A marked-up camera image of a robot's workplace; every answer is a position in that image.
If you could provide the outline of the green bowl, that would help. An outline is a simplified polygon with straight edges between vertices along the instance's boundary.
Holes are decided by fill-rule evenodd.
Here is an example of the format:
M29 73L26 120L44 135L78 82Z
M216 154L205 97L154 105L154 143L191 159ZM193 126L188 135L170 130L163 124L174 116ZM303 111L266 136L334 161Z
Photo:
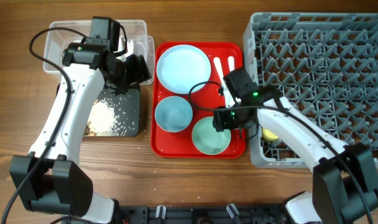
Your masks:
M213 127L213 117L200 119L193 127L191 139L195 147L203 154L214 156L224 152L231 142L231 132L221 132Z

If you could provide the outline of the white napkin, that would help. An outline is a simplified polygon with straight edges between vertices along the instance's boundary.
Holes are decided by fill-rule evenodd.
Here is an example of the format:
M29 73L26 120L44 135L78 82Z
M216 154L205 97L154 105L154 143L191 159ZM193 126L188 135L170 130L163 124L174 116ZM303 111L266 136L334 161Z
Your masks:
M124 39L120 38L119 39L119 48L118 48L118 51L122 51L123 49L124 49ZM133 41L132 40L128 40L127 41L127 52L124 55L119 56L119 58L128 57L131 54L133 54L133 51L134 51Z

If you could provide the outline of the food scraps with rice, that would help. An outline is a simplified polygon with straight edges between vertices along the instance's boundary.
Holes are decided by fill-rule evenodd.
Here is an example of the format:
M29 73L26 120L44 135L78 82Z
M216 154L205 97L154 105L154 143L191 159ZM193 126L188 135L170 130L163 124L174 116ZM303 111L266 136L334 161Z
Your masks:
M126 99L102 98L96 100L88 118L84 136L132 137L139 130L138 109L129 111Z

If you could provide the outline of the yellow plastic cup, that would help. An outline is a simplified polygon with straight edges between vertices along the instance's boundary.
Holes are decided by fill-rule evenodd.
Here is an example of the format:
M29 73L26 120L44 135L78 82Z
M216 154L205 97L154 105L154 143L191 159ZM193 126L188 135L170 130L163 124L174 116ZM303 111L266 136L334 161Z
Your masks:
M272 131L266 129L265 127L262 127L261 130L262 130L262 138L264 140L270 141L270 142L279 140L279 137L276 134L274 134Z

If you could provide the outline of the small blue bowl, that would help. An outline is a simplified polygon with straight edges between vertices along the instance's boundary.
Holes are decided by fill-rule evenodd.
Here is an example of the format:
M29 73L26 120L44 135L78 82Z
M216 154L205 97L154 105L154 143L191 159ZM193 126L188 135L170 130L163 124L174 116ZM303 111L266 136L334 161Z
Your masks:
M193 109L186 99L169 96L157 104L154 118L164 131L177 133L189 126L193 118Z

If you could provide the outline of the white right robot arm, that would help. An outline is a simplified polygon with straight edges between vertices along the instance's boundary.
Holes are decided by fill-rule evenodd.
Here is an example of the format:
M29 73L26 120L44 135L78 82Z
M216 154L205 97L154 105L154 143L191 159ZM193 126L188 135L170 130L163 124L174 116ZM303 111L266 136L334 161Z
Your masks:
M259 86L245 68L231 71L219 83L234 104L211 108L213 126L225 129L268 129L300 156L313 173L313 190L284 204L291 223L353 223L378 208L378 171L372 152L362 144L347 144L301 114L272 85Z

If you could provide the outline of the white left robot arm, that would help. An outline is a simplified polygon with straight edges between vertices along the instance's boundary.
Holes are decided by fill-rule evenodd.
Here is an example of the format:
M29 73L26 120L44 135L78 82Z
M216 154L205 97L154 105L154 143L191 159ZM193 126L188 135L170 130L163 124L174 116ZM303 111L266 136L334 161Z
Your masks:
M57 214L82 223L127 223L117 200L97 194L78 162L86 123L99 93L138 90L151 73L141 55L119 48L125 28L95 16L90 33L71 43L57 65L61 79L46 124L25 156L14 156L9 173L16 191L3 213L21 199L31 212Z

